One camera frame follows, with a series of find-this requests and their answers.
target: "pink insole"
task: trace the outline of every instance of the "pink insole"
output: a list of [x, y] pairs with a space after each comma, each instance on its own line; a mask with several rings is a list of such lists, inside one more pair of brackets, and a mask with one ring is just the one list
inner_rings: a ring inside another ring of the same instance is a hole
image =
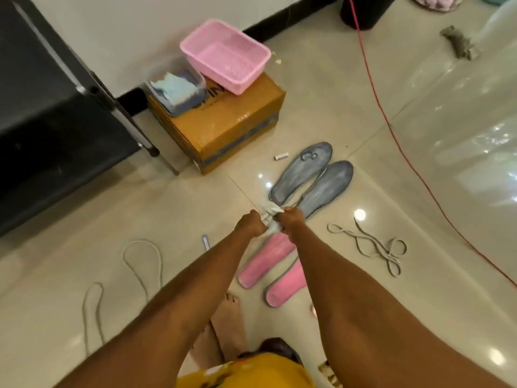
[[287, 235], [283, 233], [271, 235], [255, 257], [244, 267], [237, 280], [242, 287], [249, 289], [295, 249], [296, 246], [289, 241]]
[[278, 308], [299, 290], [307, 286], [300, 259], [276, 280], [266, 291], [266, 302], [269, 306]]

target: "shoe insole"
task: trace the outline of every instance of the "shoe insole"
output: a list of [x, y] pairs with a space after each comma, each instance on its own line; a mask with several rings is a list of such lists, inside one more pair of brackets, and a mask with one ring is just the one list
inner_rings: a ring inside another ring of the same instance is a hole
[[354, 167], [347, 160], [331, 163], [318, 177], [310, 189], [303, 194], [296, 205], [308, 219], [319, 209], [333, 202], [340, 194], [345, 192], [352, 176]]
[[266, 302], [269, 306], [278, 308], [306, 286], [307, 280], [305, 280], [300, 259], [296, 259], [285, 274], [275, 280], [271, 286], [266, 289]]
[[276, 233], [269, 237], [262, 248], [253, 257], [237, 277], [245, 289], [254, 286], [268, 271], [285, 259], [296, 246], [283, 233]]
[[283, 205], [304, 182], [319, 174], [330, 162], [332, 146], [321, 142], [304, 149], [284, 170], [273, 188], [269, 190], [269, 200]]

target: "black chair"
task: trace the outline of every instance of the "black chair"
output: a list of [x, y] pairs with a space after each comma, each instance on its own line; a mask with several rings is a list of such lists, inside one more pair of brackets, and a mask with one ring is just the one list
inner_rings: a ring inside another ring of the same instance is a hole
[[161, 158], [30, 0], [0, 0], [0, 235], [140, 148]]

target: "pink plastic basket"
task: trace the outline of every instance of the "pink plastic basket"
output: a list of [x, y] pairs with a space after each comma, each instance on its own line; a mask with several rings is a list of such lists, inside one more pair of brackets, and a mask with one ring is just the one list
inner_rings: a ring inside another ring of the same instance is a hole
[[271, 51], [243, 32], [209, 19], [179, 45], [190, 64], [236, 95], [260, 76]]

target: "person's left hand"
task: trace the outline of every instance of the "person's left hand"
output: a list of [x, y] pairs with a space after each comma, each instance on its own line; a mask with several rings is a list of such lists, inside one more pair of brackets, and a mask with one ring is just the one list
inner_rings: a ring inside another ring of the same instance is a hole
[[242, 231], [254, 238], [264, 234], [267, 230], [267, 226], [262, 223], [260, 214], [252, 209], [249, 214], [242, 216], [235, 226], [235, 230]]

